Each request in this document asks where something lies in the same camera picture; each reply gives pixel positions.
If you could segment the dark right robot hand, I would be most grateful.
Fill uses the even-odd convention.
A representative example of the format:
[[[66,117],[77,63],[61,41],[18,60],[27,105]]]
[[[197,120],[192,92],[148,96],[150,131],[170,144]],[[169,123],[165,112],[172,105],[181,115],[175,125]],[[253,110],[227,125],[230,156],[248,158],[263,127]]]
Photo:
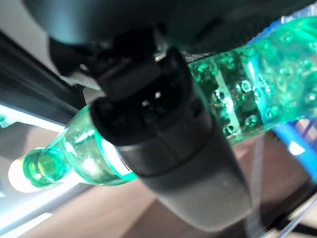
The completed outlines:
[[[25,0],[60,74],[104,91],[99,134],[170,211],[206,232],[253,209],[232,145],[316,107],[317,18],[250,40],[311,0]]]

